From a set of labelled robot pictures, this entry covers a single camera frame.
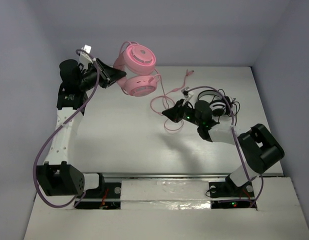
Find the pink headphones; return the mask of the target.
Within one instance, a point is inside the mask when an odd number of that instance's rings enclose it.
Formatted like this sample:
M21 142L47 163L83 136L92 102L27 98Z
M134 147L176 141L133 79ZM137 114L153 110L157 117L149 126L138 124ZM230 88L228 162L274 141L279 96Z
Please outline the pink headphones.
M120 47L113 68L123 72L128 69L135 76L124 76L116 81L122 92L132 97L153 93L162 79L156 70L156 62L156 56L149 48L135 41L125 41Z

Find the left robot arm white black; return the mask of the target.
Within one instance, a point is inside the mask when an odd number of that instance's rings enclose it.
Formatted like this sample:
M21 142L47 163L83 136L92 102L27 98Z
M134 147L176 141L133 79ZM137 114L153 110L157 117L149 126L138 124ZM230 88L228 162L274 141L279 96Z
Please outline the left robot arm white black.
M56 133L48 139L50 150L42 165L35 166L34 180L46 196L74 196L84 191L84 174L71 165L75 138L85 114L89 90L108 88L126 72L104 64L99 58L84 66L74 59L59 64L61 84L57 95Z

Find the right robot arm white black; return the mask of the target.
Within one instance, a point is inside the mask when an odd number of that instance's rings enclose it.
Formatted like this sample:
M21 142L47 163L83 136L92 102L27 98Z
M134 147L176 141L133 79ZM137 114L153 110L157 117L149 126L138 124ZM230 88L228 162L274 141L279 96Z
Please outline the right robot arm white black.
M254 178L263 175L285 156L283 148L265 125L258 123L243 132L232 124L221 124L213 119L213 111L204 100L190 106L181 99L162 115L174 123L184 120L196 125L198 135L207 142L236 147L241 165L224 181L210 183L207 194L211 198L238 197Z

